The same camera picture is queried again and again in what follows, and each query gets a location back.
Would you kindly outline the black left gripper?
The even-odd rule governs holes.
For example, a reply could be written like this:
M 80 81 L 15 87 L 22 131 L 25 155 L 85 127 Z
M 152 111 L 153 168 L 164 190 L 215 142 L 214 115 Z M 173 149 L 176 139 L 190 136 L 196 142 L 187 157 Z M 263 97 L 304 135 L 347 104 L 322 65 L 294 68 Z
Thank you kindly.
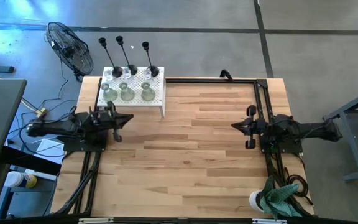
M 87 133 L 99 133 L 113 129 L 113 138 L 116 142 L 122 141 L 119 129 L 123 128 L 132 118 L 133 114 L 119 114 L 112 101 L 107 102 L 107 107 L 100 111 L 94 111 L 90 114 L 90 124 L 87 127 Z

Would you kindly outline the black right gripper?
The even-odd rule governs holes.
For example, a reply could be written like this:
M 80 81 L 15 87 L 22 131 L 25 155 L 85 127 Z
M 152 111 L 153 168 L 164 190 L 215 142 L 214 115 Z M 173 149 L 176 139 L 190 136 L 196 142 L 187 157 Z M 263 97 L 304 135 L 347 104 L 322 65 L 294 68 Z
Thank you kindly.
M 249 136 L 249 139 L 245 143 L 246 149 L 254 149 L 256 147 L 254 135 L 266 134 L 270 126 L 264 119 L 254 119 L 256 112 L 257 107 L 250 105 L 246 109 L 247 119 L 231 124 L 234 129 L 240 131 L 245 136 Z

